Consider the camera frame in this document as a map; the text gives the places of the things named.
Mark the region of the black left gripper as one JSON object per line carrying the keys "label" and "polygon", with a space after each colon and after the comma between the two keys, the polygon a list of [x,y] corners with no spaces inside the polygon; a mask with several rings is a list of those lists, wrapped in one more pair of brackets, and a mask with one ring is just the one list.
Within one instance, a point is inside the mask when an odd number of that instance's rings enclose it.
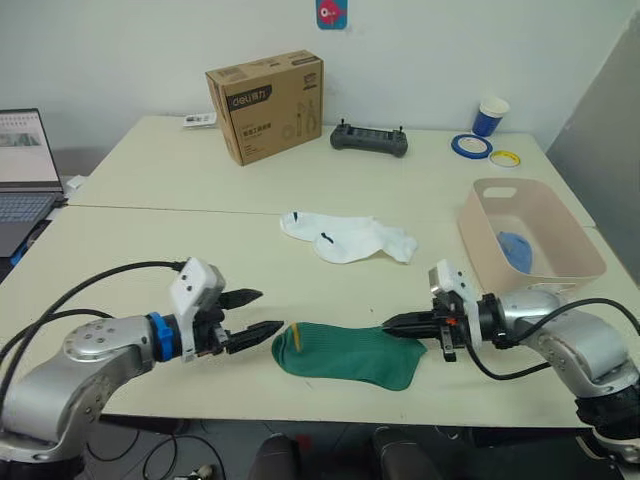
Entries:
{"label": "black left gripper", "polygon": [[196,302],[193,320],[196,355],[219,355],[224,349],[228,354],[235,354],[259,345],[275,335],[283,327],[283,321],[262,321],[248,326],[243,331],[229,334],[221,326],[225,320],[224,310],[243,307],[262,296],[261,291],[250,288],[220,294],[205,291]]}

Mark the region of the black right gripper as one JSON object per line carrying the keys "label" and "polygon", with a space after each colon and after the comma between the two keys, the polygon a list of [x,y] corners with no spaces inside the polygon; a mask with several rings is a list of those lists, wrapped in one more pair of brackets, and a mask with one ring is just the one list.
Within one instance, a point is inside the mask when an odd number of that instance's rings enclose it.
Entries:
{"label": "black right gripper", "polygon": [[470,342],[463,299],[455,292],[439,293],[433,300],[433,307],[433,312],[394,315],[383,323],[383,331],[397,338],[438,338],[444,360],[456,362],[456,351],[465,349]]}

